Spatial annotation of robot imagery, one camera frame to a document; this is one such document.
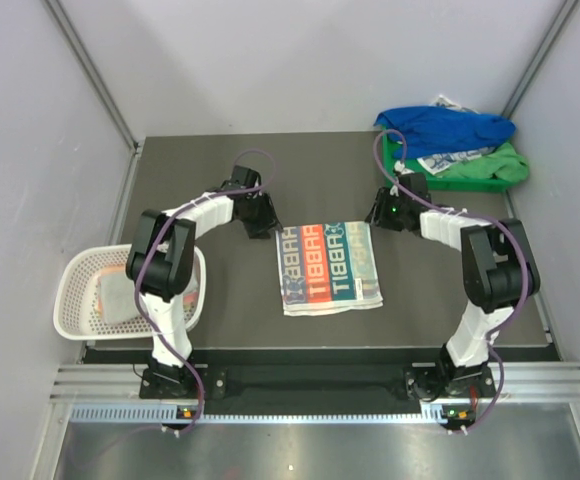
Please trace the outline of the colourful rabbit print towel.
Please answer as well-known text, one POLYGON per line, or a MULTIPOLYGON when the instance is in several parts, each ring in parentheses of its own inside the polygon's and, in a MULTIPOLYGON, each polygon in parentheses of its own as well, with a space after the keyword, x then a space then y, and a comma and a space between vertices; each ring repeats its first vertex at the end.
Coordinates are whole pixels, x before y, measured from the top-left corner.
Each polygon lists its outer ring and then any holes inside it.
POLYGON ((331 315, 383 305, 367 223, 286 227, 276 234, 276 246, 286 316, 331 315))

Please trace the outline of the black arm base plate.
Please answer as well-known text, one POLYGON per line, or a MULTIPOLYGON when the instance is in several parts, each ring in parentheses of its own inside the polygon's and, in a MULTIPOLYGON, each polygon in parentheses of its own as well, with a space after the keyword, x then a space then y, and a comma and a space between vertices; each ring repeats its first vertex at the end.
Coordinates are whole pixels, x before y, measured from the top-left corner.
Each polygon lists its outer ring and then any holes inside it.
POLYGON ((442 395, 461 395, 470 382, 481 385, 492 378, 484 368, 454 378, 435 365, 324 364, 324 365, 209 365, 195 373, 183 367, 168 370, 150 365, 142 373, 141 399, 223 401, 260 393, 357 392, 377 389, 399 400, 432 401, 442 395))

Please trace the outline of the green towel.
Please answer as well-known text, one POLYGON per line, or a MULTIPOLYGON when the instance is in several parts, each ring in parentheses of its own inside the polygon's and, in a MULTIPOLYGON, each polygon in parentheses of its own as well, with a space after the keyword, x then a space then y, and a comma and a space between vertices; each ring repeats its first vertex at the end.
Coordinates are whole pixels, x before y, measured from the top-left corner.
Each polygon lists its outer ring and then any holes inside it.
POLYGON ((529 162, 510 142, 488 155, 458 162, 440 174, 441 178, 469 180, 502 180, 519 183, 529 176, 529 162))

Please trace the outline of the green plastic tray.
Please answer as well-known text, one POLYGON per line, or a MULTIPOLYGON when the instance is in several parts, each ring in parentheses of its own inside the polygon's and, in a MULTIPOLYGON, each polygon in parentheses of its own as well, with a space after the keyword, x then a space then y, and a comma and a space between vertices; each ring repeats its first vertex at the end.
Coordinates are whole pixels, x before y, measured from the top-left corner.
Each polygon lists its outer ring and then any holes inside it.
MULTIPOLYGON (((394 164, 398 158, 395 153, 401 150, 400 141, 392 141, 388 136, 381 140, 384 167, 390 171, 394 170, 394 164)), ((406 159, 407 169, 423 173, 426 177, 428 188, 431 191, 459 191, 459 192, 481 192, 481 193, 503 193, 516 185, 515 182, 498 179, 470 179, 470 178, 439 178, 426 172, 416 159, 406 159)))

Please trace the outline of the white blue patterned towel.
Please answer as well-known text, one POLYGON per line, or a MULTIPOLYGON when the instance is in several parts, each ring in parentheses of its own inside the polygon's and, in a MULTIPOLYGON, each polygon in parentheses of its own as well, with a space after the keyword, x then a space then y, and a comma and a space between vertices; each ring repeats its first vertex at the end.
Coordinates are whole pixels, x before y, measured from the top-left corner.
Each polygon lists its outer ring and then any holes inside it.
MULTIPOLYGON (((442 107, 453 111, 476 113, 476 110, 466 108, 446 96, 439 94, 431 103, 432 106, 442 107)), ((439 176, 443 171, 448 170, 458 163, 468 162, 482 156, 491 154, 494 147, 483 147, 476 150, 466 150, 450 153, 438 153, 417 159, 418 164, 429 174, 439 176)))

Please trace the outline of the white perforated plastic basket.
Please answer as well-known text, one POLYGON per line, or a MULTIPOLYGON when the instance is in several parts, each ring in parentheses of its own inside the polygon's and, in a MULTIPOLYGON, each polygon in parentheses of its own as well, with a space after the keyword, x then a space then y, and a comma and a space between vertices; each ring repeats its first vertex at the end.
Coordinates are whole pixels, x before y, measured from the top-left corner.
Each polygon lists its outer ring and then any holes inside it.
MULTIPOLYGON (((125 266, 130 246, 111 245, 87 249, 67 265, 55 299, 53 322, 56 331, 66 339, 77 341, 128 340, 149 338, 156 333, 137 314, 127 321, 111 324, 103 319, 99 302, 99 278, 110 270, 125 266)), ((198 323, 206 293, 206 260, 199 248, 194 249, 194 292, 186 293, 177 308, 178 317, 161 328, 164 336, 180 345, 188 331, 198 323)))

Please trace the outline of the folded towels in basket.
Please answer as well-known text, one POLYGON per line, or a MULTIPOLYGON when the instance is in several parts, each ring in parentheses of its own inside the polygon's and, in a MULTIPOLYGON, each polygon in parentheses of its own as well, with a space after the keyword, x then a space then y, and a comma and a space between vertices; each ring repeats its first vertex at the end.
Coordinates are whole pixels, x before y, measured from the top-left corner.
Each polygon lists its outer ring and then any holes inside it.
MULTIPOLYGON (((201 305, 201 288, 205 277, 195 269, 190 285, 182 299, 183 322, 187 330, 193 329, 200 315, 197 308, 201 305)), ((140 313, 134 301, 134 283, 126 277, 121 265, 114 265, 99 272, 97 279, 97 315, 108 325, 119 325, 139 319, 140 313)))

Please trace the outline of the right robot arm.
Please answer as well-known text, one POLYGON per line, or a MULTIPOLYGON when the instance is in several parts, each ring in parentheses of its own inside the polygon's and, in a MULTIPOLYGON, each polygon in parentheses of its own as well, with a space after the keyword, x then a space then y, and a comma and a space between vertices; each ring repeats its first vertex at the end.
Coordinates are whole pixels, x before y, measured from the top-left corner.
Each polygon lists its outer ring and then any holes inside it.
POLYGON ((483 378, 501 326, 539 291, 540 275, 520 220, 493 221, 434 205, 421 173, 397 179, 393 187, 378 189, 366 222, 409 231, 461 253, 468 303, 455 333, 439 351, 432 380, 416 380, 413 386, 415 393, 430 387, 432 398, 457 396, 483 378))

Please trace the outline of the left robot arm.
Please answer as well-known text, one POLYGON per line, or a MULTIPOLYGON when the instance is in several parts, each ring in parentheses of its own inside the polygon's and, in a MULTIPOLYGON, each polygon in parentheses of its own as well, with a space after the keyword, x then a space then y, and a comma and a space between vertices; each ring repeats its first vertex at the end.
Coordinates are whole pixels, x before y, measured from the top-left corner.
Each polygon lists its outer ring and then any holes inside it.
POLYGON ((235 220, 251 239, 267 239, 281 228, 260 173, 241 165, 215 190, 175 209, 141 214, 126 262, 135 304, 153 331, 141 398, 183 399, 202 392, 202 381, 188 362, 192 320, 184 298, 200 294, 203 286, 195 276, 196 240, 235 220))

